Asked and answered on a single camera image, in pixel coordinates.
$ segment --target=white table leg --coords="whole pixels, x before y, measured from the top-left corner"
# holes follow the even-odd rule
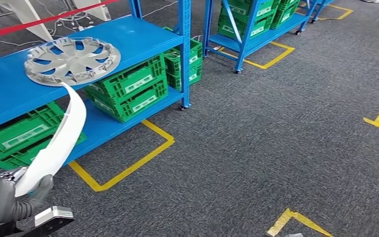
[[[73,2],[75,3],[75,6],[77,8],[83,8],[86,6],[101,3],[101,0],[73,0]],[[105,5],[99,6],[99,7],[94,7],[93,9],[89,9],[85,12],[87,12],[88,14],[91,14],[95,17],[98,17],[99,19],[101,19],[103,21],[110,21],[111,20],[110,12],[108,12],[108,8]]]
[[[22,23],[40,20],[29,0],[11,0],[8,4]],[[44,24],[28,27],[27,30],[45,41],[53,40]]]

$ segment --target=stacked green crates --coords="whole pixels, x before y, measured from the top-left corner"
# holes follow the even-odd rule
[[[178,47],[174,47],[165,53],[166,78],[168,85],[177,91],[181,91],[181,53]],[[201,79],[202,44],[191,39],[189,42],[189,84],[192,85]]]
[[[265,33],[270,28],[279,1],[280,0],[268,0],[261,3],[261,5],[258,6],[258,11],[255,16],[254,25],[252,27],[252,31],[249,34],[250,38],[257,37]],[[248,25],[247,22],[249,18],[249,13],[253,8],[253,1],[229,0],[228,2],[239,34],[243,38],[245,29]],[[236,39],[236,35],[233,31],[233,27],[231,25],[231,22],[228,18],[224,6],[222,6],[222,10],[219,16],[218,33],[220,35]]]
[[[167,96],[163,54],[91,84],[84,92],[95,107],[126,122]]]
[[[299,5],[300,0],[281,0],[275,14],[271,29],[276,29],[290,19]]]
[[[0,125],[0,168],[30,165],[45,148],[62,121],[64,112],[51,102]],[[77,143],[86,140],[81,134]]]

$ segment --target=shelf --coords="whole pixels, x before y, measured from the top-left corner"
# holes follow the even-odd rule
[[[248,42],[246,43],[245,57],[255,52],[259,48],[264,47],[271,41],[282,36],[283,34],[295,28],[297,25],[307,20],[308,20],[308,17],[295,13],[290,19],[288,19],[285,23],[283,23],[277,29],[268,30],[267,32],[261,34],[260,36],[248,40]],[[219,34],[215,34],[210,37],[210,41],[213,43],[219,44],[227,49],[230,49],[236,53],[239,53],[239,44],[234,39],[231,39]]]
[[[88,137],[88,139],[74,147],[64,165],[100,146],[104,142],[116,137],[120,133],[128,130],[164,108],[172,105],[182,97],[182,93],[168,87],[167,97],[150,106],[125,123],[115,120],[110,115],[105,114],[94,107],[89,100],[85,100],[86,122],[83,127],[83,133]]]
[[[94,37],[113,44],[121,53],[121,62],[109,75],[184,41],[183,36],[133,16],[106,22],[70,37]],[[23,64],[28,52],[26,49],[0,58],[0,124],[67,94],[62,87],[39,85],[27,78]]]

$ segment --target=caster wheel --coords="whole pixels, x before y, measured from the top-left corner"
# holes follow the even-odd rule
[[[186,110],[186,109],[188,109],[188,108],[186,108],[186,107],[180,105],[178,109],[181,110],[181,111],[184,111],[184,110]]]

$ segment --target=curved white plastic part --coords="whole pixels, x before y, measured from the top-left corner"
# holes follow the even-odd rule
[[[25,174],[16,184],[15,196],[35,189],[42,177],[55,175],[71,153],[86,119],[86,108],[79,95],[64,82],[70,102],[62,122],[46,148],[40,150]]]

